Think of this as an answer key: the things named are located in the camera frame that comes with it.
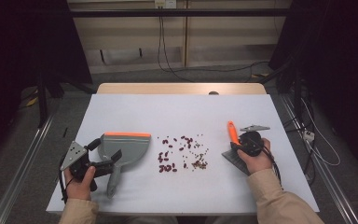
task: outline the hand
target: hand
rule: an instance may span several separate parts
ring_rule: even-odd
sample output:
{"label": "hand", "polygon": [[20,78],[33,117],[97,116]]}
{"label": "hand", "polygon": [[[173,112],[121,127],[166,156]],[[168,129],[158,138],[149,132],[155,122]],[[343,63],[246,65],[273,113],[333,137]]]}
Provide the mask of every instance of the hand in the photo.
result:
{"label": "hand", "polygon": [[[267,148],[267,151],[270,152],[271,143],[268,139],[262,138],[264,142],[264,146]],[[260,155],[256,157],[251,157],[248,154],[244,153],[242,150],[237,150],[240,158],[246,162],[246,166],[248,167],[249,173],[253,174],[257,171],[262,171],[266,169],[272,168],[272,162],[269,157],[263,151]]]}
{"label": "hand", "polygon": [[68,199],[82,199],[91,201],[90,183],[94,178],[95,167],[91,166],[84,175],[83,181],[74,179],[69,168],[63,171],[65,175],[66,193]]}

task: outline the sleeve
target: sleeve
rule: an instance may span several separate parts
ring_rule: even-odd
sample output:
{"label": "sleeve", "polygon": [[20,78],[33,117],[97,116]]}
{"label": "sleeve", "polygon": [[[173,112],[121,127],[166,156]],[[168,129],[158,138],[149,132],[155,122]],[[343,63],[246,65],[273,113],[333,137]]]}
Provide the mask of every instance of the sleeve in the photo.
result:
{"label": "sleeve", "polygon": [[95,223],[98,214],[98,204],[80,200],[68,199],[60,219],[61,224],[90,224]]}
{"label": "sleeve", "polygon": [[291,192],[285,192],[271,169],[249,176],[256,199],[258,223],[323,223],[312,208]]}

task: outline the table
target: table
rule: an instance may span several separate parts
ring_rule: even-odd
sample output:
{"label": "table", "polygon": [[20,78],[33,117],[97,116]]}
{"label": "table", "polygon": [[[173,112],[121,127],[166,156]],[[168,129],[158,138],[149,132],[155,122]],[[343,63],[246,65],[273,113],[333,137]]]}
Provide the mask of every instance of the table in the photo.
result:
{"label": "table", "polygon": [[[99,203],[100,212],[138,216],[254,214],[255,201],[245,183],[246,175],[221,156],[229,150],[229,119],[238,125],[237,129],[252,124],[271,128],[261,134],[272,143],[282,186],[319,211],[275,107],[260,87],[231,83],[103,84],[98,94],[92,96],[76,141],[86,145],[107,131],[147,132],[152,134],[152,139],[144,157],[123,169],[113,200],[105,196],[108,176],[96,178],[99,189],[91,196]],[[135,94],[128,94],[131,89]],[[230,90],[234,95],[224,95]],[[174,94],[162,94],[170,91]],[[206,95],[210,91],[221,95]],[[174,142],[173,138],[180,139],[183,135],[193,137],[200,148],[177,150],[181,141]],[[172,142],[172,148],[161,144],[166,139]],[[89,154],[90,160],[98,161],[98,153],[93,152]],[[160,152],[168,152],[169,163],[178,166],[177,173],[158,171]],[[190,165],[201,153],[208,162],[204,170]],[[62,209],[57,186],[47,210],[60,213]]]}

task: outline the person's left hand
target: person's left hand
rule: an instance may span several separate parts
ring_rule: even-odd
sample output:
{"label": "person's left hand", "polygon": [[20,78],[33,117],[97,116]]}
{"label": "person's left hand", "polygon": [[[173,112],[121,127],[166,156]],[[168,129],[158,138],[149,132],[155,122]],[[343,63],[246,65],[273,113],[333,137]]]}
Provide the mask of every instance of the person's left hand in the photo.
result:
{"label": "person's left hand", "polygon": [[91,166],[84,175],[83,181],[74,179],[69,167],[63,171],[65,175],[66,193],[68,199],[82,199],[91,201],[90,183],[94,178],[95,167]]}

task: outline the dustpan handle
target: dustpan handle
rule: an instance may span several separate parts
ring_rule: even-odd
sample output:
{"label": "dustpan handle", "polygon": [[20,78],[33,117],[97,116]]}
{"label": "dustpan handle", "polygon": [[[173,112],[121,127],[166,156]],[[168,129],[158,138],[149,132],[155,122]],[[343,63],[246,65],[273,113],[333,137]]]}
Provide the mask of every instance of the dustpan handle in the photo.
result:
{"label": "dustpan handle", "polygon": [[120,179],[120,172],[121,166],[113,168],[113,173],[109,177],[109,182],[107,182],[106,194],[108,198],[113,198],[113,195],[115,195],[118,180]]}

